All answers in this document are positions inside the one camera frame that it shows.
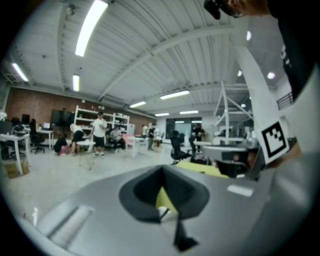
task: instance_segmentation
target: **cardboard box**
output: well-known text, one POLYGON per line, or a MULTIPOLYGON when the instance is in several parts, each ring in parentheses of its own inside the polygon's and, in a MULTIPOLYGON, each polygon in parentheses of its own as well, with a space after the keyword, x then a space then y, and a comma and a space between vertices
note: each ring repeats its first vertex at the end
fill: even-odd
POLYGON ((9 179, 19 177, 19 171, 15 162, 5 164, 4 168, 6 169, 9 179))

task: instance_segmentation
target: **yellow object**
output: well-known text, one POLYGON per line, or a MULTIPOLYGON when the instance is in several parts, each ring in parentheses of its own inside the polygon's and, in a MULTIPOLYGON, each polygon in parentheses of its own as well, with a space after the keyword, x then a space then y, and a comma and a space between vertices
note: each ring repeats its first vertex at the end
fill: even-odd
POLYGON ((198 164, 198 163, 193 163, 193 162, 180 161, 176 164, 176 166, 190 170, 190 171, 194 171, 197 173, 204 173, 206 175, 227 178, 227 179, 229 178, 228 176, 221 174, 219 169, 217 169, 211 165, 204 165, 204 164, 198 164))
POLYGON ((167 207, 173 213, 178 213, 163 186, 160 188, 155 202, 155 208, 159 208, 161 206, 167 207))

